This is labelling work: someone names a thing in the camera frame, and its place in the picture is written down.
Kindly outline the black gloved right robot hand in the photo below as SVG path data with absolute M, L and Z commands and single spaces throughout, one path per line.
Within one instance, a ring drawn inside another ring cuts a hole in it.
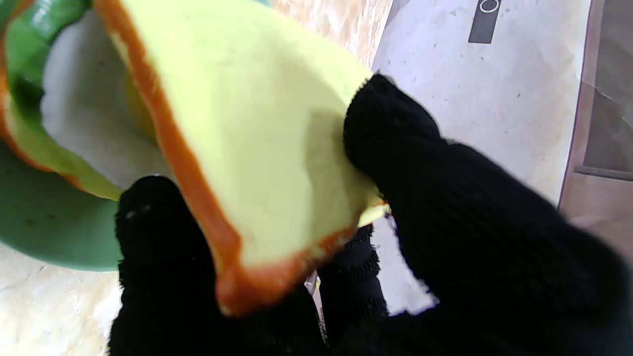
M 318 269 L 326 340 L 305 286 L 224 317 L 212 256 L 178 187 L 147 176 L 122 194 L 122 307 L 110 356 L 630 356 L 632 271 L 603 241 L 478 151 L 381 74 L 347 110 L 351 162 L 391 206 L 400 250 L 437 298 L 390 316 L 363 227 Z

